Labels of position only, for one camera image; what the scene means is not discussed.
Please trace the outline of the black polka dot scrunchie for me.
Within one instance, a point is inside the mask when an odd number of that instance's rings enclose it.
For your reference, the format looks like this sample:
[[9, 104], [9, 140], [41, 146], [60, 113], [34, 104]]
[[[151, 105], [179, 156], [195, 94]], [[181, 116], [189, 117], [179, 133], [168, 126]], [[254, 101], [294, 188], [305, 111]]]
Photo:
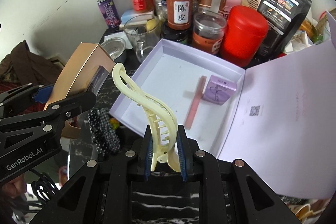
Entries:
[[120, 151], [120, 139], [110, 123], [111, 117], [106, 108], [93, 108], [88, 114], [91, 139], [100, 155]]

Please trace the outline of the red plastic canister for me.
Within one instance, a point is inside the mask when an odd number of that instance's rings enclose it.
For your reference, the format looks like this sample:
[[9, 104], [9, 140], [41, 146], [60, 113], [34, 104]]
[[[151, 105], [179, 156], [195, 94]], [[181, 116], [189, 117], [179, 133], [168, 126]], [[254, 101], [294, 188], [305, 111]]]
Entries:
[[268, 30], [268, 22], [259, 12], [245, 6], [233, 7], [220, 48], [221, 57], [234, 65], [246, 67]]

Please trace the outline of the black snack bag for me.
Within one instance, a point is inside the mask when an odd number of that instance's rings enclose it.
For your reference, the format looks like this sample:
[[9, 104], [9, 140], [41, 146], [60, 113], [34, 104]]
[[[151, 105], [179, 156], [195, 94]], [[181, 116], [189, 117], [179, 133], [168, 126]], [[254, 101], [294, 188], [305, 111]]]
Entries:
[[268, 22], [269, 30], [255, 59], [275, 58], [288, 44], [306, 18], [311, 0], [241, 0], [241, 5], [259, 12]]

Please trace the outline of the purple drink can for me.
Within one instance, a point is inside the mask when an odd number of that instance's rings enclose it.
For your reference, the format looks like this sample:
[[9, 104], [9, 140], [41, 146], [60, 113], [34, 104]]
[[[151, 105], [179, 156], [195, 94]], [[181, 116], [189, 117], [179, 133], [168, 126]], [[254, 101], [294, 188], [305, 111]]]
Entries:
[[121, 24], [116, 5], [113, 0], [98, 0], [99, 10], [107, 24], [111, 29], [119, 27]]

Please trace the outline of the blue sponge box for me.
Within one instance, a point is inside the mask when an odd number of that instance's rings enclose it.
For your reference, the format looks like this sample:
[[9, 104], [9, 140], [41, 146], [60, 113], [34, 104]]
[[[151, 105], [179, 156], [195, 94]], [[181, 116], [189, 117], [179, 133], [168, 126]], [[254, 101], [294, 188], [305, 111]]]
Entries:
[[154, 14], [154, 11], [140, 13], [140, 12], [136, 12], [134, 10], [126, 10], [120, 17], [120, 19], [121, 19], [120, 28], [123, 28], [125, 23], [127, 21], [129, 21], [131, 18], [134, 18], [134, 17], [139, 16], [139, 15], [153, 15], [153, 14]]

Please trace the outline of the short orange jar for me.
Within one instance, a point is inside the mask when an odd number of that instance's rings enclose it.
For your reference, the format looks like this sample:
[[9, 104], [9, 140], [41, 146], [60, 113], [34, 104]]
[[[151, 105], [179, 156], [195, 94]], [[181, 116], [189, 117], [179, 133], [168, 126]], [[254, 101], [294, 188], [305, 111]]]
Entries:
[[197, 12], [193, 19], [192, 46], [217, 55], [221, 47], [227, 21], [213, 12]]

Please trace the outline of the gold rectangular box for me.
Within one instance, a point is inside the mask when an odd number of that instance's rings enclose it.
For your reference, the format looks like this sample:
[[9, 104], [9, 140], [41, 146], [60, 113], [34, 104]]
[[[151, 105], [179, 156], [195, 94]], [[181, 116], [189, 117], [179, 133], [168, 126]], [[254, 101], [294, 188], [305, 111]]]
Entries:
[[97, 95], [114, 65], [99, 44], [80, 43], [56, 80], [45, 106], [82, 92]]

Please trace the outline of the brown cloth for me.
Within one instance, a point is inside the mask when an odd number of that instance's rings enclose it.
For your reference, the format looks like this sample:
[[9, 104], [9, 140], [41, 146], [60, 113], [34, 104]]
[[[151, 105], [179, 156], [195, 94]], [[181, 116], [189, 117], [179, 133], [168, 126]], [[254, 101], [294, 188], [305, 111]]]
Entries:
[[1, 81], [21, 85], [49, 85], [62, 70], [51, 61], [32, 53], [24, 40], [1, 61]]

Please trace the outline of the orange peel labelled jar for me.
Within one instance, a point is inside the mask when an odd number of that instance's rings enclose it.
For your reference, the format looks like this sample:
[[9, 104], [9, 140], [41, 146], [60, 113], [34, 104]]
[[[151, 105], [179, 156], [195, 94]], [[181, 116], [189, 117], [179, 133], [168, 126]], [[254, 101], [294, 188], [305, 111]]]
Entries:
[[166, 0], [167, 22], [171, 29], [187, 30], [191, 26], [193, 0]]

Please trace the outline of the metal bowl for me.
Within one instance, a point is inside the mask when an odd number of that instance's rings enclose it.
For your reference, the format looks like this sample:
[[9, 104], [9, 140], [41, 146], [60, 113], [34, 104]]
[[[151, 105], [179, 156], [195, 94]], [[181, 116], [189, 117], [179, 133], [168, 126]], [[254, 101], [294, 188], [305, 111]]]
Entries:
[[126, 42], [123, 38], [110, 38], [104, 41], [101, 46], [115, 63], [125, 63]]

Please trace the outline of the pink lip gloss stick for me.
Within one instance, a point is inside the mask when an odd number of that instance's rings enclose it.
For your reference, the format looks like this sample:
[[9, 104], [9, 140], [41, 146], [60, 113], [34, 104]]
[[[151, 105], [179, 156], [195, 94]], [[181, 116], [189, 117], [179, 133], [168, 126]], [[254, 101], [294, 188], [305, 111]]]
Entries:
[[206, 76], [201, 76], [198, 80], [198, 84], [197, 84], [197, 87], [196, 87], [196, 90], [195, 90], [195, 94], [194, 94], [193, 100], [190, 104], [190, 107], [189, 107], [189, 110], [188, 110], [188, 113], [187, 113], [187, 116], [186, 116], [186, 119], [185, 119], [185, 122], [184, 122], [184, 127], [187, 130], [190, 130], [191, 126], [193, 124], [193, 121], [194, 121], [194, 118], [196, 116], [199, 103], [200, 103], [200, 101], [202, 99], [202, 96], [203, 96], [203, 89], [205, 87], [206, 80], [207, 80]]

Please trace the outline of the white open gift box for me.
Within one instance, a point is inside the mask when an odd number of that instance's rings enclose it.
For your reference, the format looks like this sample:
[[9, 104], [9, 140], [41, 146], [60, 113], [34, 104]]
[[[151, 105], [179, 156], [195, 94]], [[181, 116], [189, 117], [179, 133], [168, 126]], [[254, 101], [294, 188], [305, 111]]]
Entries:
[[237, 84], [223, 105], [201, 101], [187, 136], [224, 161], [244, 160], [277, 194], [325, 199], [335, 192], [335, 37], [242, 69], [161, 40], [133, 81], [185, 122], [200, 77]]

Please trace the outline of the purple small box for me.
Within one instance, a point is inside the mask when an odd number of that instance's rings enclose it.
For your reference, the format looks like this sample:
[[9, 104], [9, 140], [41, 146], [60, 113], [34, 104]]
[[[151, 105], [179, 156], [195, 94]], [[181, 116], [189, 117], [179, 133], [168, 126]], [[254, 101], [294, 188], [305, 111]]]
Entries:
[[216, 105], [223, 105], [236, 91], [236, 83], [212, 75], [207, 83], [202, 99]]

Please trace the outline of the cream hair claw clip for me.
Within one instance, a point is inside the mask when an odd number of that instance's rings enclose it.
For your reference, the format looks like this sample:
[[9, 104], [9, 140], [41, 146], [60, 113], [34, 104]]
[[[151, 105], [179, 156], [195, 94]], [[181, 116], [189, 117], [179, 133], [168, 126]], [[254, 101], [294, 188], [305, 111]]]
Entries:
[[126, 74], [125, 67], [121, 63], [114, 65], [112, 78], [116, 88], [137, 106], [141, 106], [145, 112], [153, 142], [150, 170], [155, 171], [157, 163], [166, 163], [175, 172], [180, 172], [179, 156], [175, 152], [178, 122], [171, 108], [141, 90]]

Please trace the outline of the yellow-green fruit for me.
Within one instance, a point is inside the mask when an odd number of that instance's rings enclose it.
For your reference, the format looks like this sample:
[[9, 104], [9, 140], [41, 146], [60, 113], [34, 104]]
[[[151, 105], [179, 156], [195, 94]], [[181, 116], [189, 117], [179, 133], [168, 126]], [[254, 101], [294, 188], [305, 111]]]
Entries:
[[146, 31], [150, 32], [154, 30], [159, 25], [159, 20], [157, 18], [149, 19], [145, 25]]

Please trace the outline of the glass mug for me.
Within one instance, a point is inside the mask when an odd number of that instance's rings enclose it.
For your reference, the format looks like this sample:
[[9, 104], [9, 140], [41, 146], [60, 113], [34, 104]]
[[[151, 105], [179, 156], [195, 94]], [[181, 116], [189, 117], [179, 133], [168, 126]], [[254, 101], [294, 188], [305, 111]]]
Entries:
[[124, 25], [123, 31], [129, 39], [135, 51], [137, 60], [142, 63], [161, 39], [161, 21], [150, 32], [146, 31], [146, 23], [149, 19], [157, 18], [155, 15], [139, 15], [131, 18]]

